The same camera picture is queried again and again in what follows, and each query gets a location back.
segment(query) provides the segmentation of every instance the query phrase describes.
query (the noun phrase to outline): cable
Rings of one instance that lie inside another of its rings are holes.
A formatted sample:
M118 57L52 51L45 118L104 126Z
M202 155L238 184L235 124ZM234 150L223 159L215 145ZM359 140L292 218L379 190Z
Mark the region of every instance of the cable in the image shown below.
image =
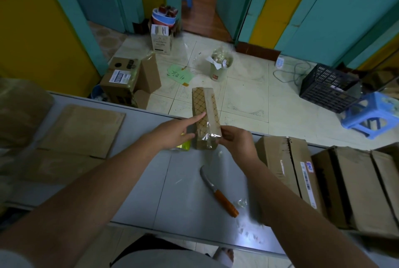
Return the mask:
M300 65L300 64L307 64L307 65L308 65L308 68L305 69L305 71L304 71L302 74L297 74L297 66ZM293 72L289 72L289 71L287 71L287 70L282 70L282 69L276 69L276 70L273 72L273 76L274 76L277 80L279 80L280 82L282 82L282 83L294 82L296 86L299 86L298 80L301 79L302 76L306 76L306 75L307 75L307 71L310 70L311 68L312 68L312 66L310 65L309 62L307 62L307 61L299 62L299 63L295 64L295 66L294 66L294 71L293 71ZM293 78L292 78L292 80L289 80L289 81L283 81L283 80L281 80L281 79L279 79L279 78L276 77L276 75L275 75L276 72L285 72L285 73L287 73L287 74L293 74Z

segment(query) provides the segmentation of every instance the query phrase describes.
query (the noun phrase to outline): wooden floor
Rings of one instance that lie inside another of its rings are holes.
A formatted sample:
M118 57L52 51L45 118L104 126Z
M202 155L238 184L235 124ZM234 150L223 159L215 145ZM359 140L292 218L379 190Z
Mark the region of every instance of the wooden floor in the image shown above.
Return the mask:
M216 0L193 0L189 9L182 3L183 29L212 39L231 42L232 38L215 11Z

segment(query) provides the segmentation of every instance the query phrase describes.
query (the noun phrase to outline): basket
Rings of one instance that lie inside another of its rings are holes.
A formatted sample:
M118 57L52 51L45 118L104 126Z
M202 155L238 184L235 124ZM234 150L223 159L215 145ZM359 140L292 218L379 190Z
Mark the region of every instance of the basket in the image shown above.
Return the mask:
M357 103L361 94L357 77L317 64L303 79L299 97L340 114Z

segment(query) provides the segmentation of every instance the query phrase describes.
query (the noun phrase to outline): hand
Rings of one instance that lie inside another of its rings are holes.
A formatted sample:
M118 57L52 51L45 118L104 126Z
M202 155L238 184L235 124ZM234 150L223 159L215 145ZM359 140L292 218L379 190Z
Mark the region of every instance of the hand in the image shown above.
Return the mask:
M174 119L158 125L148 135L152 137L159 150L172 149L176 146L182 145L184 142L193 139L195 133L186 133L187 126L190 126L203 117L206 112L188 119Z
M218 143L230 151L240 168L253 160L259 160L252 134L249 131L234 126L221 126L221 129L223 137L218 140Z

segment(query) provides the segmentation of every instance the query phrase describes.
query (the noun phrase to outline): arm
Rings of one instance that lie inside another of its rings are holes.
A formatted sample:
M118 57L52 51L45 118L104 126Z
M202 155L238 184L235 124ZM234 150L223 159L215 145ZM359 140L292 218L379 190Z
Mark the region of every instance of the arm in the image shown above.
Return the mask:
M222 134L219 143L254 186L264 218L295 267L377 267L271 173L259 160L249 131L222 126Z
M152 158L194 138L186 133L187 126L204 115L168 121L143 135L2 233L0 249L25 256L35 267L73 266L116 214Z

